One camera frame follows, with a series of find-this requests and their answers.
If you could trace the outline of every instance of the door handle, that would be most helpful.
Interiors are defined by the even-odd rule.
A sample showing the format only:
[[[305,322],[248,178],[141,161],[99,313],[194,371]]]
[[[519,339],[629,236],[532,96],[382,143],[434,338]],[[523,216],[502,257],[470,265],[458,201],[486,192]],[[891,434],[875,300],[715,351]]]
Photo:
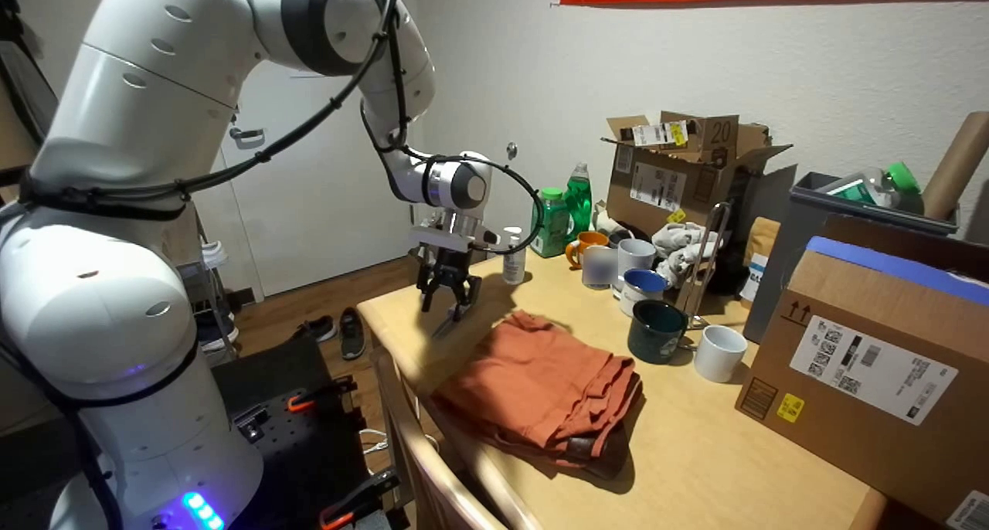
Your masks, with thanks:
[[[241,130],[236,127],[230,128],[230,138],[233,138],[234,140],[257,138],[258,136],[264,136],[264,128],[258,128],[255,130]]]

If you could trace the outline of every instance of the green dish soap bottle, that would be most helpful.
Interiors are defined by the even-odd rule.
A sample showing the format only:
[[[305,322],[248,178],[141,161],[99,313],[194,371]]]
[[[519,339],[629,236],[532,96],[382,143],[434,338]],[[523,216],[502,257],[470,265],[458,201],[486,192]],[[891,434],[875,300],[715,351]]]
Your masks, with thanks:
[[[590,228],[590,176],[587,163],[578,163],[566,181],[566,211],[569,213],[569,226],[566,227],[566,242],[572,242],[576,235]]]
[[[543,226],[536,233],[529,246],[543,258],[552,258],[562,254],[566,248],[566,225],[569,223],[569,213],[566,202],[562,199],[562,189],[547,188],[539,192],[538,207],[543,210]],[[532,205],[532,226],[536,226],[538,213],[537,205]]]

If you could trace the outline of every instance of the gray bin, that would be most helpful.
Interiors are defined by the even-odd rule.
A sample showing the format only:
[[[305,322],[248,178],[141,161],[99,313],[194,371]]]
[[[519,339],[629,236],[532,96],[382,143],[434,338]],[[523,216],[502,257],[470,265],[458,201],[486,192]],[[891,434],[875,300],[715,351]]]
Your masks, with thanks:
[[[825,193],[815,192],[823,185],[837,181],[838,177],[808,173],[790,190],[790,203],[787,217],[780,225],[776,244],[766,263],[766,272],[759,284],[759,293],[749,312],[743,334],[755,343],[762,342],[766,329],[777,309],[780,295],[790,280],[797,262],[803,256],[807,242],[812,236],[821,234],[821,229],[830,216],[865,217],[871,221],[889,223],[899,227],[947,236],[958,230],[957,213],[947,221],[929,219],[898,209],[874,206],[871,203],[851,202],[835,198]]]

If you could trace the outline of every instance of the folded orange cloth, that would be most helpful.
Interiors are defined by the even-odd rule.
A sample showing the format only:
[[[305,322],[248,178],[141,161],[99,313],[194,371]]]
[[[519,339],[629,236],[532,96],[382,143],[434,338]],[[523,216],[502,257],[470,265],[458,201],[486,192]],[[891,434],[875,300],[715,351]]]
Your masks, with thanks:
[[[591,457],[600,456],[639,396],[634,369],[632,358],[589,347],[544,318],[516,311],[433,399],[495,446],[573,466],[562,459],[566,441],[594,435]]]

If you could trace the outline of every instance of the white door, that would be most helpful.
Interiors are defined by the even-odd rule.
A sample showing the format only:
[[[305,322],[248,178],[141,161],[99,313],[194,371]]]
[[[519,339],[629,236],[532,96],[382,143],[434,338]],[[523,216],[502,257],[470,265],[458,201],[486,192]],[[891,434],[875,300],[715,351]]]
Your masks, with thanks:
[[[223,139],[226,166],[287,134],[346,80],[260,64],[244,83],[232,124],[247,137]],[[306,138],[233,180],[265,297],[399,258],[410,248],[410,206],[389,190],[359,101],[356,90]]]

